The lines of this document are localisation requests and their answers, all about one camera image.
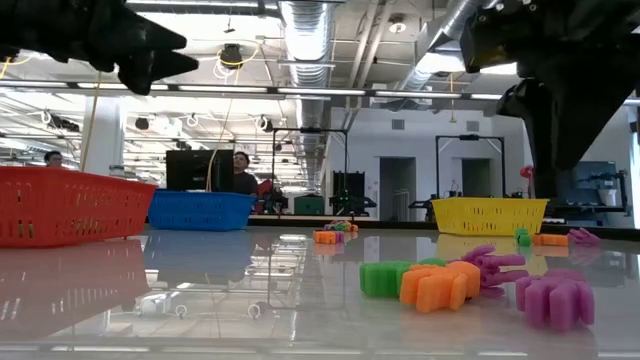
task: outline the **man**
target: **man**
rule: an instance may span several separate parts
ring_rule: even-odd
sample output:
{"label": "man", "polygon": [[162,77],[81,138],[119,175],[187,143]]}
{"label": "man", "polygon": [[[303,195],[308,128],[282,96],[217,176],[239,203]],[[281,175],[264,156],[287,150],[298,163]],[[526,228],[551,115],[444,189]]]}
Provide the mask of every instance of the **man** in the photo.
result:
{"label": "man", "polygon": [[258,195],[258,181],[253,175],[247,174],[245,170],[249,167],[251,160],[249,155],[238,151],[233,157],[234,192],[245,195]]}
{"label": "man", "polygon": [[47,164],[47,167],[62,167],[62,154],[60,151],[49,151],[44,154],[44,162]]}

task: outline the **table surface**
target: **table surface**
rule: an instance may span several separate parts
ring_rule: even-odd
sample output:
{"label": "table surface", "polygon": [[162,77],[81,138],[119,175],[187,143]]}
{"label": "table surface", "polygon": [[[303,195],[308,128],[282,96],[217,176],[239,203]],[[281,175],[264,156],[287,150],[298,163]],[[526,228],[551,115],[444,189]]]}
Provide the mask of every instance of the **table surface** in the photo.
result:
{"label": "table surface", "polygon": [[[509,238],[362,230],[341,246],[312,229],[149,231],[128,241],[0,250],[0,359],[640,358],[640,244],[517,249]],[[363,262],[520,251],[533,274],[581,271],[596,321],[528,327],[513,284],[459,311],[421,314],[359,289]]]}

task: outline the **yellow basket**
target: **yellow basket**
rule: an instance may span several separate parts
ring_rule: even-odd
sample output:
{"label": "yellow basket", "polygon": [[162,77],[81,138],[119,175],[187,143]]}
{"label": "yellow basket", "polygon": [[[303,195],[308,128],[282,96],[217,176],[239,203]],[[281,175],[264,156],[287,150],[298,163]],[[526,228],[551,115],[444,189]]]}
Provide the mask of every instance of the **yellow basket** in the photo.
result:
{"label": "yellow basket", "polygon": [[449,198],[433,200],[438,230],[456,235],[512,236],[540,232],[546,199]]}

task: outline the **doorway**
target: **doorway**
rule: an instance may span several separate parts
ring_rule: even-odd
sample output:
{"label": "doorway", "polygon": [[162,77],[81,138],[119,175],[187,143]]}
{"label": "doorway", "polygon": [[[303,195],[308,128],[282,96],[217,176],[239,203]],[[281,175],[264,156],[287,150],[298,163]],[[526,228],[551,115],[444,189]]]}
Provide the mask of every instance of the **doorway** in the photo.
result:
{"label": "doorway", "polygon": [[462,193],[465,197],[491,196],[490,159],[462,159]]}
{"label": "doorway", "polygon": [[380,158],[380,221],[415,221],[416,158]]}

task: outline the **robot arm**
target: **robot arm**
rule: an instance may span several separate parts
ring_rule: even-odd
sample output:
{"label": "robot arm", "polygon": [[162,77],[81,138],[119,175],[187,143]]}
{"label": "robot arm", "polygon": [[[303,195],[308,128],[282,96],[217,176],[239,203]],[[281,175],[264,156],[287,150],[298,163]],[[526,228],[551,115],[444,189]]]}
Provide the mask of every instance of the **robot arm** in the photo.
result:
{"label": "robot arm", "polygon": [[498,113],[525,121],[537,197],[555,197],[573,168],[640,82],[638,0],[502,0],[479,9],[460,40],[465,66],[517,62],[522,82]]}
{"label": "robot arm", "polygon": [[151,83],[193,71],[198,61],[174,52],[187,40],[129,10],[125,0],[2,0],[0,61],[20,50],[59,62],[87,61],[111,72],[131,91],[148,95]]}

